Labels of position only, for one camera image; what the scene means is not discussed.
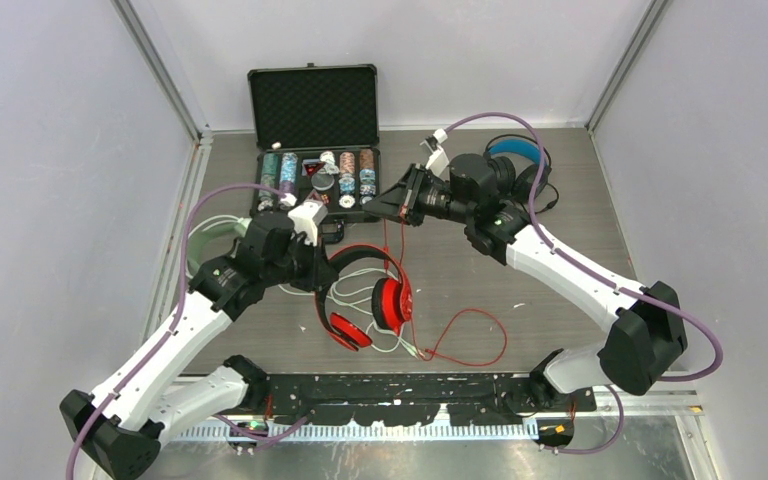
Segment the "black blue headphones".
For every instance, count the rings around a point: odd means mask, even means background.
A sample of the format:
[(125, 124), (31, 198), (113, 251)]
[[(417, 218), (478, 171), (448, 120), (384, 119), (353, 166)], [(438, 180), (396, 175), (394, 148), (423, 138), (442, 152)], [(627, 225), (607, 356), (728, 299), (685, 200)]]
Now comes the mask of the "black blue headphones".
[(512, 179), (509, 181), (508, 197), (512, 202), (526, 208), (532, 187), (536, 186), (536, 198), (546, 187), (554, 192), (554, 198), (544, 207), (539, 208), (537, 213), (551, 210), (558, 203), (560, 193), (549, 182), (552, 171), (551, 155), (546, 148), (543, 149), (543, 153), (539, 153), (533, 138), (521, 134), (497, 135), (486, 143), (484, 157), (488, 160), (501, 158), (510, 165)]

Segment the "red headphones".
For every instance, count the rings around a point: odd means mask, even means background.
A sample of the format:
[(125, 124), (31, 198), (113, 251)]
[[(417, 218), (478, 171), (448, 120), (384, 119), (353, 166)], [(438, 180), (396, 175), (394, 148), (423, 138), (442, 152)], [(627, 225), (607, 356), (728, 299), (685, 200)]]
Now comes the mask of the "red headphones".
[(314, 305), (320, 324), (338, 344), (351, 351), (358, 351), (372, 345), (371, 337), (344, 316), (332, 312), (326, 314), (326, 299), (332, 285), (339, 279), (339, 274), (350, 264), (363, 259), (378, 259), (396, 268), (397, 276), (376, 281), (371, 294), (371, 313), (375, 324), (387, 331), (399, 335), (402, 326), (412, 321), (413, 290), (403, 267), (384, 249), (357, 244), (345, 247), (329, 260), (329, 268), (336, 277), (328, 280), (324, 286), (314, 292)]

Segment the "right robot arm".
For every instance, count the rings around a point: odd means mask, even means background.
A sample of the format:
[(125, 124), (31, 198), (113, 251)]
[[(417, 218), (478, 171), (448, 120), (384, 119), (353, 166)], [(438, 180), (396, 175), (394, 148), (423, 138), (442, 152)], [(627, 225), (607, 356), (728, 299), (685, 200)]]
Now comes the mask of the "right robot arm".
[(413, 165), (363, 209), (410, 226), (428, 216), (463, 225), (475, 250), (539, 280), (605, 332), (590, 346), (551, 352), (530, 372), (528, 395), (540, 408), (556, 410), (571, 393), (598, 385), (646, 394), (687, 348), (675, 290), (616, 275), (538, 230), (523, 207), (524, 177), (509, 158), (461, 154), (447, 172), (442, 179)]

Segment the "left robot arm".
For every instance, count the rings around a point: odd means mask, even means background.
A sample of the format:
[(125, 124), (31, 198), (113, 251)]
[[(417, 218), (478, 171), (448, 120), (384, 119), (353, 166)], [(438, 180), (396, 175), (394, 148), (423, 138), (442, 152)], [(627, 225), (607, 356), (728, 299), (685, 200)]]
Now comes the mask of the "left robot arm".
[(209, 416), (265, 405), (268, 376), (241, 355), (175, 393), (167, 389), (268, 288), (315, 291), (335, 280), (323, 217), (304, 204), (239, 222), (231, 249), (185, 278), (178, 305), (134, 355), (91, 392), (64, 397), (59, 409), (72, 439), (110, 478), (139, 478), (170, 440)]

